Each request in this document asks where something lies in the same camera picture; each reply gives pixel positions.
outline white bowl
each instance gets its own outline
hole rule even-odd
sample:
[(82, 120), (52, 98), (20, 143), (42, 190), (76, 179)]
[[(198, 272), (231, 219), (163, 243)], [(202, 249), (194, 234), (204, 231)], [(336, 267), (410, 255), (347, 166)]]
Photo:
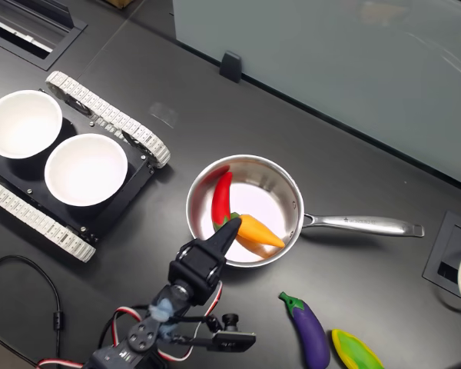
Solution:
[(60, 105), (40, 91), (17, 91), (0, 99), (0, 155), (29, 158), (48, 148), (61, 130)]
[(123, 185), (127, 170), (126, 154), (117, 142), (103, 135), (77, 135), (53, 150), (45, 181), (59, 201), (91, 206), (110, 198)]

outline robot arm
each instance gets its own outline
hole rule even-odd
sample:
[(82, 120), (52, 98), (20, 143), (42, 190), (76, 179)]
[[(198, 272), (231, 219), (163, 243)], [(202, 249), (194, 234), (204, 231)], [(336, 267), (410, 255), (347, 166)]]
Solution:
[(134, 325), (127, 337), (116, 347), (103, 347), (93, 353), (83, 369), (131, 369), (141, 361), (150, 369), (166, 368), (157, 354), (157, 342), (163, 339), (161, 327), (182, 321), (202, 321), (213, 332), (209, 339), (167, 334), (164, 339), (171, 344), (206, 347), (210, 351), (243, 352), (256, 341), (256, 336), (237, 330), (238, 316), (223, 316), (224, 328), (215, 316), (187, 318), (191, 306), (204, 305), (214, 293), (225, 254), (236, 238), (240, 219), (229, 221), (206, 241), (194, 239), (183, 246), (170, 263), (168, 280), (151, 302), (157, 307), (163, 301), (170, 307), (170, 317), (165, 320), (147, 310), (142, 321)]

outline stainless steel saucepan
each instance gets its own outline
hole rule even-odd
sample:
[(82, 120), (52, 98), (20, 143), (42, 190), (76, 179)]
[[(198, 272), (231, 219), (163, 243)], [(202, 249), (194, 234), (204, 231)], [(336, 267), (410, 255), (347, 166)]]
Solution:
[(214, 234), (211, 203), (218, 178), (233, 173), (230, 210), (251, 214), (285, 243), (285, 248), (254, 244), (237, 237), (226, 254), (227, 263), (239, 268), (259, 267), (281, 258), (294, 246), (302, 228), (331, 227), (386, 236), (422, 237), (421, 225), (370, 216), (316, 216), (304, 213), (302, 196), (291, 176), (270, 160), (235, 155), (207, 166), (194, 180), (186, 201), (186, 217), (195, 238)]

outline purple eggplant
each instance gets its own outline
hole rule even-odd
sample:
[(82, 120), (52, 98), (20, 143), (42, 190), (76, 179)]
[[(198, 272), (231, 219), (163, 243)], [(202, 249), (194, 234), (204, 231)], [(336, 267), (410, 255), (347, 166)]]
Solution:
[(303, 352), (309, 369), (326, 369), (330, 364), (330, 346), (326, 334), (316, 315), (299, 298), (292, 298), (282, 292), (279, 296), (285, 301), (302, 340)]

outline red chili pepper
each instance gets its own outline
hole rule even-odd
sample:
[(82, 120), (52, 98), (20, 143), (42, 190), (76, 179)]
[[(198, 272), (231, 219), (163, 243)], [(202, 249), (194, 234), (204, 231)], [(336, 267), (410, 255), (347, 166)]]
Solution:
[(228, 171), (215, 186), (214, 198), (212, 199), (212, 222), (217, 231), (231, 219), (231, 192), (232, 173)]

